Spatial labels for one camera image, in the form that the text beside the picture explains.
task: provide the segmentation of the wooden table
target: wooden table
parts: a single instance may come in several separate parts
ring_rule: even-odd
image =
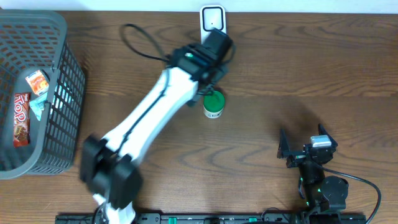
[[[102,136],[143,99],[160,62],[132,53],[121,24],[145,28],[166,52],[200,40],[199,13],[61,12],[68,41],[86,71],[87,94],[75,165],[58,176],[23,176],[0,184],[0,223],[53,223],[58,213],[92,212],[78,180],[80,149]],[[184,106],[158,135],[141,165],[145,184],[134,202],[163,212],[261,212],[305,208],[298,169],[276,158],[279,128],[294,145],[319,122],[338,141],[326,167],[377,184],[382,205],[373,223],[398,219],[398,15],[228,13],[237,46],[220,81],[226,107],[208,119]],[[139,50],[155,55],[143,37]],[[349,180],[347,212],[368,217],[376,191]]]

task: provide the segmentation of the white background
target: white background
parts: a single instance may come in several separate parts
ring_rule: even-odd
[[[3,9],[188,11],[220,4],[228,12],[398,13],[398,0],[0,0]]]

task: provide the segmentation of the gray plastic basket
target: gray plastic basket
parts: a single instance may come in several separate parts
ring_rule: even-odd
[[[0,179],[59,174],[73,164],[85,75],[66,41],[67,23],[50,11],[0,10]],[[43,70],[49,91],[41,121],[30,111],[30,144],[13,146],[14,94]]]

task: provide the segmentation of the red snack bar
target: red snack bar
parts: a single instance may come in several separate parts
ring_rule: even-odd
[[[16,93],[14,99],[14,147],[29,144],[30,93]]]

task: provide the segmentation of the wooden surface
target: wooden surface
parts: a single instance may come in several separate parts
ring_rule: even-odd
[[[79,151],[58,176],[24,176],[0,184],[0,223],[53,223],[58,213],[92,212],[78,180],[80,148],[104,135],[140,102],[162,64],[130,52],[118,27],[145,28],[166,52],[200,40],[198,13],[61,12],[68,39],[87,71]],[[373,223],[398,219],[398,15],[229,13],[237,52],[220,81],[226,107],[207,119],[201,103],[184,106],[150,147],[138,208],[163,212],[261,212],[305,208],[298,169],[276,158],[278,130],[294,145],[309,142],[322,122],[338,141],[326,166],[364,177],[383,195]],[[155,54],[140,36],[139,50]],[[347,210],[368,217],[370,186],[349,180]]]

